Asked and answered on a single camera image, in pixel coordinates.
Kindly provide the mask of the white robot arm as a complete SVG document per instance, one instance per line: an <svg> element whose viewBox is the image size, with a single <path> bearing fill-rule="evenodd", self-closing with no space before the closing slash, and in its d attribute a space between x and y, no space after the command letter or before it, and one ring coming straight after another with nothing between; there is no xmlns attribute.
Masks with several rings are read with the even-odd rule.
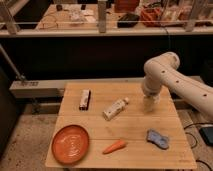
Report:
<svg viewBox="0 0 213 171"><path fill-rule="evenodd" d="M174 52L166 52L145 62L143 93L158 96L166 86L201 113L213 119L213 88L177 71L180 59Z"/></svg>

